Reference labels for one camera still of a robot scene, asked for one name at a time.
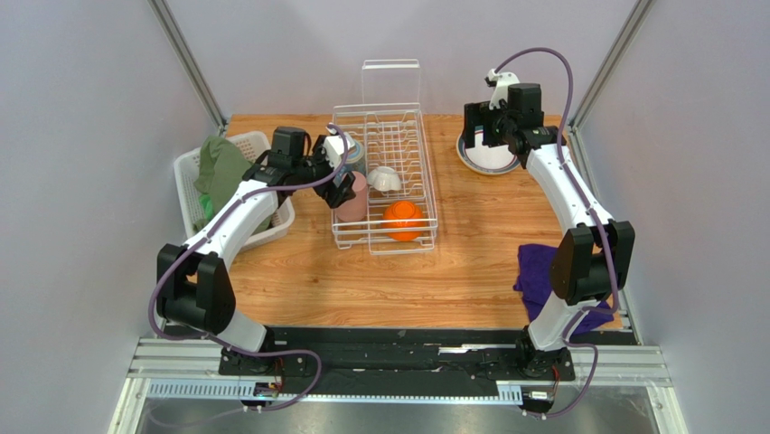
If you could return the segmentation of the pink cup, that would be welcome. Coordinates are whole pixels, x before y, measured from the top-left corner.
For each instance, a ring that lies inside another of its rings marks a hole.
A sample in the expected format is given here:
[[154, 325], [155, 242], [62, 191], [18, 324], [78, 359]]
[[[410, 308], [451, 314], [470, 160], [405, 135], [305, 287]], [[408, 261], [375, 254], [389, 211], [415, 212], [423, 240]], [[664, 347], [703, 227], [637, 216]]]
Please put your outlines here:
[[366, 176], [357, 171], [350, 172], [350, 175], [353, 176], [352, 191], [354, 197], [340, 205], [334, 212], [341, 222], [359, 222], [367, 215], [368, 184]]

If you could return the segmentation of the beige plate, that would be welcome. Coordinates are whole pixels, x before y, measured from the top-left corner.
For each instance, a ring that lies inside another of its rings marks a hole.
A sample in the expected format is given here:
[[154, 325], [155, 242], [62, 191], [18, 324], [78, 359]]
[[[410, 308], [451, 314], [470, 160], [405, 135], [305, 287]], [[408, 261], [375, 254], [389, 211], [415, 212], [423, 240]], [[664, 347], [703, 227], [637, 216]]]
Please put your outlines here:
[[468, 147], [464, 135], [460, 134], [455, 150], [463, 165], [480, 175], [506, 175], [521, 166], [517, 157], [506, 146], [487, 146], [483, 144], [482, 130], [474, 132], [474, 146]]

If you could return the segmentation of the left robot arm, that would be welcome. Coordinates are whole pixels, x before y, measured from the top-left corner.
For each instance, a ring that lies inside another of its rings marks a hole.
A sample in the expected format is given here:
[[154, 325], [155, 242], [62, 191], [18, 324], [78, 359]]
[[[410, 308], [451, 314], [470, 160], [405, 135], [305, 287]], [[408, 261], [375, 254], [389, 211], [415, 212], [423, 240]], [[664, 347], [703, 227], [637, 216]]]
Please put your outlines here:
[[147, 316], [154, 332], [166, 319], [248, 356], [266, 357], [268, 327], [241, 313], [229, 271], [258, 226], [294, 192], [312, 189], [336, 209], [354, 198], [354, 178], [343, 169], [354, 141], [333, 123], [312, 146], [298, 127], [277, 127], [270, 149], [240, 178], [237, 190], [214, 218], [182, 245], [166, 244], [156, 260], [157, 279]]

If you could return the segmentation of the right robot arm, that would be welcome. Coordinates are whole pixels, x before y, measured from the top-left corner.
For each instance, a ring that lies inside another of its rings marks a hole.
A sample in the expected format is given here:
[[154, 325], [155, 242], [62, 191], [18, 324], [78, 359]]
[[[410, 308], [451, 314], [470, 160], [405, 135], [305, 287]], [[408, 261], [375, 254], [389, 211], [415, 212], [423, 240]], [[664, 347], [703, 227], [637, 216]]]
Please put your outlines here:
[[459, 155], [506, 148], [544, 191], [563, 233], [549, 270], [549, 298], [515, 349], [519, 373], [539, 378], [565, 360], [569, 338], [588, 313], [613, 314], [600, 305], [625, 283], [635, 231], [603, 208], [580, 177], [562, 132], [545, 126], [540, 85], [510, 74], [487, 84], [490, 100], [465, 104]]

